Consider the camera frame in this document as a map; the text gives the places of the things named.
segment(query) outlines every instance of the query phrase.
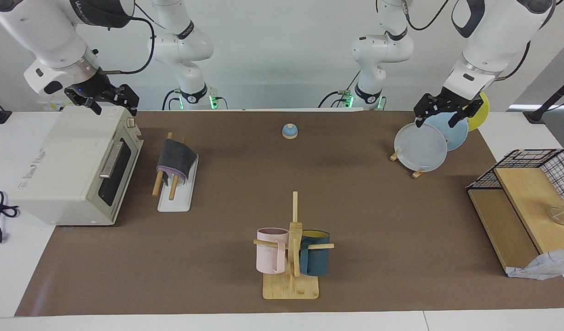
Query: mug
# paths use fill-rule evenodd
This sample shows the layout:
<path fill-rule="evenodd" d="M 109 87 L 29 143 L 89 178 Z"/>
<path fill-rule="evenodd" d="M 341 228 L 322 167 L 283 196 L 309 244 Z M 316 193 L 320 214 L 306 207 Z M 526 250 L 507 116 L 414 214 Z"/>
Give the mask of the mug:
<path fill-rule="evenodd" d="M 257 271 L 267 274 L 285 272 L 288 230 L 284 228 L 261 228 L 257 230 L 257 239 L 278 244 L 277 248 L 257 245 L 257 257 L 255 259 Z"/>
<path fill-rule="evenodd" d="M 325 276 L 329 267 L 328 249 L 311 249 L 309 245 L 328 244 L 329 232 L 304 230 L 300 241 L 300 273 L 308 276 Z"/>

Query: robotic arm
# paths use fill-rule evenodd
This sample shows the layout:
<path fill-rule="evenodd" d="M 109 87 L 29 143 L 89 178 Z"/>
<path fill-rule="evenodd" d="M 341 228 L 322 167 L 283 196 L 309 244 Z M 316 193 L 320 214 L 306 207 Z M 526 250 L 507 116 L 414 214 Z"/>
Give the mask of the robotic arm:
<path fill-rule="evenodd" d="M 216 91 L 206 84 L 202 71 L 192 63 L 213 55 L 213 41 L 188 16 L 182 0 L 152 0 L 157 21 L 166 28 L 158 34 L 154 59 L 173 71 L 184 109 L 210 109 Z"/>
<path fill-rule="evenodd" d="M 80 23 L 122 28 L 133 10 L 133 0 L 0 0 L 0 23 L 36 56 L 24 74 L 35 92 L 47 96 L 65 88 L 76 105 L 97 114 L 96 101 L 106 101 L 135 115 L 139 97 L 127 85 L 111 84 L 75 31 Z"/>
<path fill-rule="evenodd" d="M 411 6 L 413 0 L 406 0 L 406 3 Z M 351 56 L 362 69 L 358 83 L 350 92 L 354 96 L 353 107 L 378 107 L 386 79 L 381 63 L 404 62 L 413 54 L 414 44 L 408 35 L 402 0 L 379 1 L 378 18 L 385 34 L 362 36 L 351 46 Z"/>
<path fill-rule="evenodd" d="M 452 12 L 468 45 L 437 96 L 425 94 L 414 108 L 417 126 L 438 113 L 455 113 L 450 127 L 473 117 L 479 93 L 492 84 L 549 21 L 555 0 L 460 0 Z"/>

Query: white wall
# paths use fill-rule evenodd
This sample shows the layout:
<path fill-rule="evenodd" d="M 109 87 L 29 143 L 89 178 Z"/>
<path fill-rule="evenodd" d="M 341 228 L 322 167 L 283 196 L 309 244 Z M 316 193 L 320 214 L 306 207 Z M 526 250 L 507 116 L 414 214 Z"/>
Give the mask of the white wall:
<path fill-rule="evenodd" d="M 527 105 L 541 105 L 564 85 L 564 49 L 536 78 L 516 103 Z"/>
<path fill-rule="evenodd" d="M 150 2 L 140 0 L 139 4 L 154 16 Z M 413 22 L 425 25 L 441 4 L 442 0 L 416 1 Z M 357 72 L 358 65 L 350 56 L 352 41 L 382 33 L 373 0 L 350 4 L 340 0 L 186 0 L 186 6 L 196 25 L 215 43 L 213 58 L 199 65 L 232 108 L 316 107 L 328 92 L 346 88 Z M 386 66 L 387 109 L 411 109 L 425 92 L 439 92 L 466 44 L 449 16 L 446 9 L 428 30 L 411 31 L 416 42 L 412 59 Z M 100 50 L 104 69 L 135 69 L 147 58 L 150 33 L 144 23 L 110 32 L 80 26 L 78 32 Z M 0 48 L 19 52 L 15 42 L 6 38 L 0 36 Z M 563 47 L 564 3 L 534 38 L 523 69 L 487 91 L 494 110 L 507 109 Z M 7 54 L 0 51 L 0 79 L 22 86 L 22 72 L 30 61 Z M 141 109 L 158 109 L 166 91 L 177 87 L 159 63 L 138 75 L 112 77 L 112 81 L 130 84 L 141 97 Z M 15 109 L 29 109 L 27 104 L 34 100 L 26 88 L 22 93 L 4 93 L 0 92 L 1 98 L 8 97 L 7 104 Z"/>

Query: brown table mat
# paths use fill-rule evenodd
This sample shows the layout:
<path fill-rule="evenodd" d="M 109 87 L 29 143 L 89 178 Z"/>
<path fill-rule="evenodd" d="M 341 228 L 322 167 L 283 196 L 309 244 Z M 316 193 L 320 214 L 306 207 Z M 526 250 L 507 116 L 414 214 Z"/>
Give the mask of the brown table mat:
<path fill-rule="evenodd" d="M 564 308 L 564 279 L 505 276 L 465 192 L 495 162 L 478 131 L 413 180 L 389 161 L 412 113 L 140 113 L 145 144 L 115 226 L 56 228 L 17 316 Z M 294 122 L 296 140 L 282 138 Z M 192 209 L 151 197 L 168 131 L 200 156 Z M 255 231 L 329 231 L 314 301 L 264 300 Z"/>

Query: pink mug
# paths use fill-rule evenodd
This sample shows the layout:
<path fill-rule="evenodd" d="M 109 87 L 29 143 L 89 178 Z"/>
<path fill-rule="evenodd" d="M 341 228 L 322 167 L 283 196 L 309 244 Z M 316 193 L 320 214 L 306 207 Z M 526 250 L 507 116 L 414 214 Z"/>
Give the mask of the pink mug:
<path fill-rule="evenodd" d="M 255 259 L 257 271 L 267 274 L 285 272 L 288 230 L 284 228 L 261 228 L 257 230 L 257 239 L 278 244 L 277 248 L 257 245 L 257 257 Z"/>

